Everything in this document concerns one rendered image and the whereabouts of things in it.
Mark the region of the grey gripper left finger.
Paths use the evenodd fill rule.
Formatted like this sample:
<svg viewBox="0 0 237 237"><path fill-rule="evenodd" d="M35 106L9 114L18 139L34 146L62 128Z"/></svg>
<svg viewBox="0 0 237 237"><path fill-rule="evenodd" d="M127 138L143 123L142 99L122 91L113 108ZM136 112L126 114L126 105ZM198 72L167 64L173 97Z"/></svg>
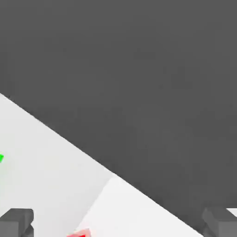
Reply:
<svg viewBox="0 0 237 237"><path fill-rule="evenodd" d="M11 208L0 217L0 237L34 237L32 209Z"/></svg>

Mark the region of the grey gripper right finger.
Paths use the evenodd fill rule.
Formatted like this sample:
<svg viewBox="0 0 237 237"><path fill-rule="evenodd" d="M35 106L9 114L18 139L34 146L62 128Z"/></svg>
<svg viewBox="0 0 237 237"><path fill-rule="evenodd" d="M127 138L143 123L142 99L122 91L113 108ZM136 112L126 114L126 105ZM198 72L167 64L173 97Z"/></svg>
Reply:
<svg viewBox="0 0 237 237"><path fill-rule="evenodd" d="M237 217L223 207L208 207L202 213L203 237L237 237Z"/></svg>

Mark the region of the small red cube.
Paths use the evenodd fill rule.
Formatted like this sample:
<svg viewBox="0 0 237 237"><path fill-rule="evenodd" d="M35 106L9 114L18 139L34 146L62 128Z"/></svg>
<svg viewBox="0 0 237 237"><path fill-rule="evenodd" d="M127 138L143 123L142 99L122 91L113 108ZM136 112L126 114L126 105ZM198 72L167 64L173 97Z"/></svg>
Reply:
<svg viewBox="0 0 237 237"><path fill-rule="evenodd" d="M91 232L89 229L83 229L69 234L66 237L91 237Z"/></svg>

